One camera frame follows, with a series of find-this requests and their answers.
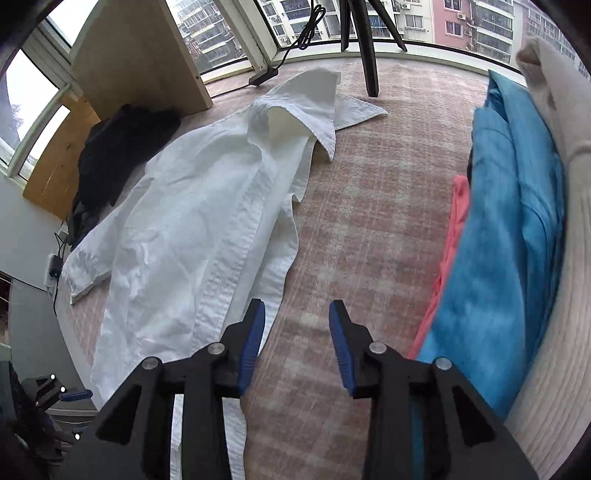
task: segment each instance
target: building balcony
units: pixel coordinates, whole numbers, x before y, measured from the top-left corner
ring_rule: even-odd
[[[477,0],[475,1],[476,4],[487,4],[491,7],[496,7],[499,10],[503,10],[503,12],[507,12],[513,15],[513,5],[509,4],[503,0]]]
[[[495,59],[501,61],[503,63],[509,63],[511,60],[511,55],[505,53],[501,50],[497,50],[496,48],[489,47],[488,45],[477,44],[476,52],[480,55],[484,55],[485,57],[489,57],[491,59]]]
[[[477,28],[483,28],[484,30],[488,30],[489,32],[496,33],[497,35],[501,35],[505,38],[510,38],[513,40],[513,30],[510,28],[501,27],[500,25],[495,25],[493,22],[489,22],[488,20],[484,20],[483,18],[472,18],[473,25]]]

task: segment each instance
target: power adapter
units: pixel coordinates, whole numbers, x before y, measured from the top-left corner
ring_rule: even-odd
[[[58,279],[61,275],[61,268],[64,266],[64,261],[57,255],[53,255],[49,260],[49,276],[50,278]]]
[[[278,73],[278,68],[275,69],[271,66],[268,66],[264,72],[259,72],[255,76],[250,77],[248,79],[248,85],[258,87],[261,83],[264,83],[267,80],[276,77]]]

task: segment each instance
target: metal screw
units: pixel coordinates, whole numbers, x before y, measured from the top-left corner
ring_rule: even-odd
[[[440,356],[435,360],[435,366],[439,370],[449,370],[452,367],[452,361],[449,358],[445,358],[444,356]]]
[[[142,368],[144,370],[153,370],[158,366],[158,359],[154,356],[149,356],[148,358],[144,358],[142,362]]]
[[[212,355],[220,355],[226,349],[223,343],[212,343],[210,346],[207,347],[207,351]]]
[[[388,347],[386,347],[382,342],[371,342],[369,344],[369,351],[376,353],[377,355],[385,353],[387,349]]]

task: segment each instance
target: blue gripper pad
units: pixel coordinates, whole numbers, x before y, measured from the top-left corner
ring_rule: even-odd
[[[60,394],[61,401],[86,400],[87,398],[92,398],[92,390],[80,390],[77,392]]]
[[[238,391],[243,396],[251,384],[252,374],[255,370],[255,362],[261,347],[262,333],[265,329],[265,304],[261,301],[254,313],[254,321],[248,333],[248,338],[242,348],[238,363]]]
[[[351,355],[341,318],[334,302],[330,303],[329,327],[343,386],[347,389],[349,395],[353,396],[356,388],[353,355]]]

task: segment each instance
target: black cable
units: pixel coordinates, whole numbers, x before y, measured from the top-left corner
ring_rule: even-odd
[[[310,14],[310,18],[308,19],[306,26],[301,31],[300,36],[297,38],[295,42],[293,42],[289,48],[285,51],[285,55],[281,63],[276,67],[277,70],[284,64],[285,59],[287,58],[288,53],[291,51],[293,47],[297,45],[300,50],[305,50],[310,46],[312,39],[314,38],[314,34],[316,33],[316,27],[320,23],[320,21],[326,15],[326,8],[322,5],[318,4],[314,6],[314,0],[311,0],[311,7],[312,13]]]
[[[244,85],[242,87],[234,88],[234,90],[229,90],[228,92],[220,93],[218,95],[214,95],[212,98],[219,97],[221,95],[225,95],[226,93],[237,92],[238,90],[242,90],[247,86],[251,85],[254,87],[258,87],[262,85],[267,80],[276,77],[279,73],[279,68],[285,63],[289,52],[292,50],[293,47],[297,46],[300,50],[305,50],[310,46],[312,40],[314,39],[314,35],[316,34],[316,27],[322,21],[324,16],[326,15],[326,8],[322,5],[318,4],[314,6],[314,0],[310,1],[311,12],[310,18],[306,22],[304,28],[301,30],[300,35],[297,37],[295,42],[293,42],[285,51],[285,55],[283,55],[283,60],[277,67],[272,67],[270,65],[267,66],[266,70],[261,70],[260,72],[256,73],[254,76],[248,79],[248,85]]]
[[[56,300],[57,300],[57,283],[59,282],[59,279],[56,280],[56,292],[53,294],[53,314],[57,317],[57,312],[56,312]]]
[[[232,90],[228,90],[227,92],[218,93],[217,95],[212,96],[211,98],[221,97],[222,95],[226,95],[227,93],[237,92],[238,90],[242,90],[243,88],[250,87],[250,85],[242,85],[241,87],[234,88]]]

